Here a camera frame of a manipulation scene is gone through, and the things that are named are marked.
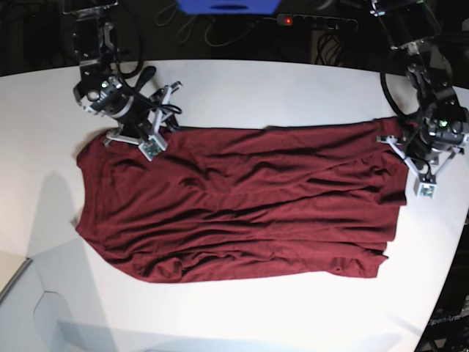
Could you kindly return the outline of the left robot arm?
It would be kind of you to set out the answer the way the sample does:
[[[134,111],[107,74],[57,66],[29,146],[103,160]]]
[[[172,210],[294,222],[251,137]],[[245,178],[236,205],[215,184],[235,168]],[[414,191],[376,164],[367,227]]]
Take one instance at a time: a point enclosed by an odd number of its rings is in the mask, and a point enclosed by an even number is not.
[[[451,80],[451,68],[438,48],[445,38],[425,1],[373,1],[370,13],[385,30],[390,46],[386,64],[405,56],[406,76],[416,90],[418,108],[405,114],[392,98],[386,72],[380,83],[386,100],[402,128],[402,136],[378,136],[389,145],[416,176],[416,185],[434,188],[436,177],[449,159],[465,151],[468,144],[468,110],[461,106]]]

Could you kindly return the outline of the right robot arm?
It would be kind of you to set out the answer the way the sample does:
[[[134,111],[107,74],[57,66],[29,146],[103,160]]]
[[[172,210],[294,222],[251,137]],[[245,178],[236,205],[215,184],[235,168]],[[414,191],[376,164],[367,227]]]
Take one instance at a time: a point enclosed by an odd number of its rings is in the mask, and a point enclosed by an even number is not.
[[[182,85],[175,81],[146,97],[141,89],[154,78],[156,68],[144,66],[140,59],[133,71],[122,71],[117,31],[108,16],[117,5],[117,1],[63,3],[64,14],[75,18],[73,49],[81,78],[73,95],[84,111],[117,121],[117,128],[106,135],[106,144],[134,144],[152,158],[167,148],[161,128],[179,128],[176,116],[182,111],[170,100]]]

